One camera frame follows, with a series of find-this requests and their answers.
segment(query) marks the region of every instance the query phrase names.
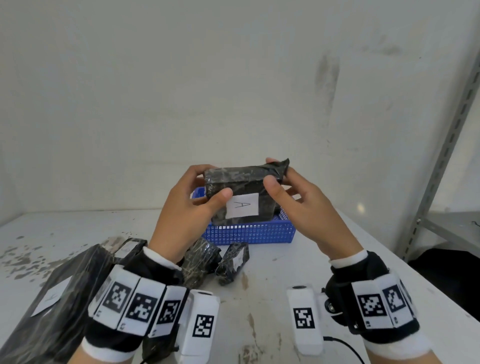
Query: label with letter a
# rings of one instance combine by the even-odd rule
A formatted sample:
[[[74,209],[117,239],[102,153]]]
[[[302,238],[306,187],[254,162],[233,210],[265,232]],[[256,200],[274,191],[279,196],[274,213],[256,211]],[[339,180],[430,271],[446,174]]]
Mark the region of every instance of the label with letter a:
[[[241,218],[258,215],[258,194],[239,194],[227,202],[225,218]]]

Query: blue plastic basket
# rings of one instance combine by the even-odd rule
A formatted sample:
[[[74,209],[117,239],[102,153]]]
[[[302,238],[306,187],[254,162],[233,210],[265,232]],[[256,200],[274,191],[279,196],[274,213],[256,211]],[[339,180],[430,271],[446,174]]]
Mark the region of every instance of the blue plastic basket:
[[[205,188],[198,187],[193,192],[192,198],[203,196],[205,196]],[[229,226],[213,226],[210,223],[202,236],[215,245],[229,245],[235,242],[248,242],[249,244],[291,243],[295,231],[296,229],[282,209],[280,214],[275,215],[271,221]]]

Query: forearm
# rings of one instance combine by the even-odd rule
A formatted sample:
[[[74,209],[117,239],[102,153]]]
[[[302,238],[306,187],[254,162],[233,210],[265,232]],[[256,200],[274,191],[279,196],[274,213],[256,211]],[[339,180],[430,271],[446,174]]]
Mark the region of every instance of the forearm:
[[[130,364],[133,358],[126,360],[124,362],[118,364]],[[90,355],[84,352],[81,346],[78,347],[75,354],[73,354],[72,358],[69,360],[68,364],[104,364],[108,362],[103,362],[97,359],[92,358]]]
[[[381,356],[375,355],[369,350],[367,350],[367,354],[371,364],[442,364],[442,362],[433,352],[429,352],[425,355],[419,356],[418,358],[407,360],[386,359]]]

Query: white paper label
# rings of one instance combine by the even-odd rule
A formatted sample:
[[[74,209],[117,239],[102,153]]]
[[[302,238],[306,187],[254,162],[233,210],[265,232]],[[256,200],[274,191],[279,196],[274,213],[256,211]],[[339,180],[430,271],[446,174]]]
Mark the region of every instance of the white paper label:
[[[45,293],[45,296],[42,298],[42,300],[38,303],[38,306],[36,307],[35,311],[32,313],[32,317],[39,314],[46,308],[49,308],[54,304],[56,304],[59,301],[65,289],[67,288],[68,283],[70,282],[70,279],[72,279],[71,276],[63,280],[56,286],[50,288],[47,291],[47,293]]]
[[[129,241],[124,246],[122,246],[116,253],[115,258],[125,258],[128,253],[130,253],[134,247],[140,244],[139,242]]]
[[[225,218],[241,218],[258,215],[258,194],[239,194],[227,202]]]
[[[240,253],[235,257],[233,258],[233,269],[236,271],[238,269],[238,267],[240,267],[243,263],[243,250],[245,248],[242,248],[240,250]]]

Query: black cable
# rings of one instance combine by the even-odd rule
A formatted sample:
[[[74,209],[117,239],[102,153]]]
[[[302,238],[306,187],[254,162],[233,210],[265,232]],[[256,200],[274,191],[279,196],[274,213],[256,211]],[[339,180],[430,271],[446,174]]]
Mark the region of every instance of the black cable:
[[[347,344],[343,340],[340,340],[340,339],[337,339],[337,338],[332,338],[331,336],[324,336],[324,340],[325,341],[337,341],[337,342],[340,342],[340,343],[344,344],[345,346],[347,346],[350,350],[352,350],[355,353],[357,358],[360,360],[361,364],[365,364],[365,362],[362,360],[360,355],[355,351],[355,349],[352,348],[349,344]]]

